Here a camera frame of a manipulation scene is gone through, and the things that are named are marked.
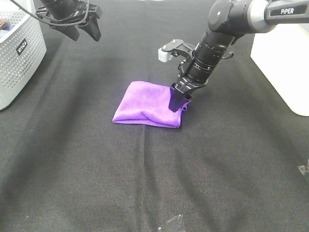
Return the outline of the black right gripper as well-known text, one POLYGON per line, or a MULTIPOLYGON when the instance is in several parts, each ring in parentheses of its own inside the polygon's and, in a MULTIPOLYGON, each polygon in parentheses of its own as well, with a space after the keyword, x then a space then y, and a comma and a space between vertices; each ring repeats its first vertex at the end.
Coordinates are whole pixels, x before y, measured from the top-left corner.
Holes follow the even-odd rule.
POLYGON ((179 109, 187 111, 188 104, 192 101, 196 89, 206 85, 209 78, 208 65, 204 64, 194 56, 194 50, 185 51, 173 49, 173 57, 183 56, 184 60, 178 66, 178 79, 170 87, 169 109, 177 112, 179 109))

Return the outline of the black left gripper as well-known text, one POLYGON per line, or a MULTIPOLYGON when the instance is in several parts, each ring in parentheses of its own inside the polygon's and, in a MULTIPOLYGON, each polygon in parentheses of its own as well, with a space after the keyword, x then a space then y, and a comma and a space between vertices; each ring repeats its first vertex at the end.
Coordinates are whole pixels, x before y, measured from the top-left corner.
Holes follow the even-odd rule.
POLYGON ((51 29, 77 41, 80 36, 76 29, 78 27, 94 41, 100 40, 98 19, 102 15, 102 10, 99 5, 85 0, 43 0, 42 4, 43 7, 39 7, 35 15, 48 20, 51 29))

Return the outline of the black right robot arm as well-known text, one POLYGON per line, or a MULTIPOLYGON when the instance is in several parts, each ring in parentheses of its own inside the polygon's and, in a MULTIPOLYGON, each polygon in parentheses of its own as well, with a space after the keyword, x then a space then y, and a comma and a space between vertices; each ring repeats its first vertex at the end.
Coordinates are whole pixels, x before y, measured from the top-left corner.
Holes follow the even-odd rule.
POLYGON ((268 33, 277 24, 308 23, 307 0, 217 0, 202 40, 196 45, 174 39, 158 53, 161 62, 182 56, 178 78, 170 87, 169 109, 176 112, 204 87, 220 60, 233 57, 229 46, 246 34, 268 33))

